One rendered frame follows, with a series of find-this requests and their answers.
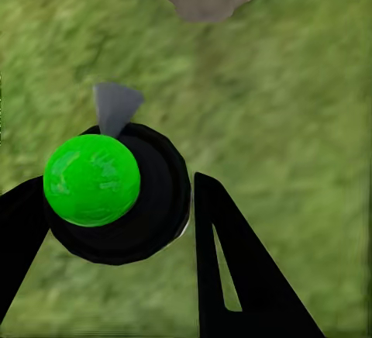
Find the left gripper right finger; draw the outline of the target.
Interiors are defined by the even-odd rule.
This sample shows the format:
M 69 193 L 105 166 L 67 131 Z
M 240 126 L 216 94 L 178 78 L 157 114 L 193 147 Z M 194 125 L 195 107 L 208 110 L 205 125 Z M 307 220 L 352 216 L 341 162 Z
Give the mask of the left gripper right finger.
M 325 338 L 220 182 L 195 173 L 200 338 Z M 242 312 L 225 307 L 213 224 Z

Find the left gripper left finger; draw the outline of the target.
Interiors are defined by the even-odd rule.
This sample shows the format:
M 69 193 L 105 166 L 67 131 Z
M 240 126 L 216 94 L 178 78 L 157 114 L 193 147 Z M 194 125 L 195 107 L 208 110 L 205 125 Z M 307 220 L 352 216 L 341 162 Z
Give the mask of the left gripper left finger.
M 43 176 L 0 196 L 0 324 L 49 230 Z

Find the pesticide atomizer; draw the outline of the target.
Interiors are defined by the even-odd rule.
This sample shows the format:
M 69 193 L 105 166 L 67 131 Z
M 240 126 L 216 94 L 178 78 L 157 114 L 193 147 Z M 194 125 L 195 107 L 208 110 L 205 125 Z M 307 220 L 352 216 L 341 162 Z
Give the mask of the pesticide atomizer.
M 71 253 L 96 264 L 147 260 L 183 236 L 191 179 L 173 143 L 130 123 L 143 96 L 124 84 L 94 87 L 98 126 L 64 142 L 43 174 L 43 211 Z

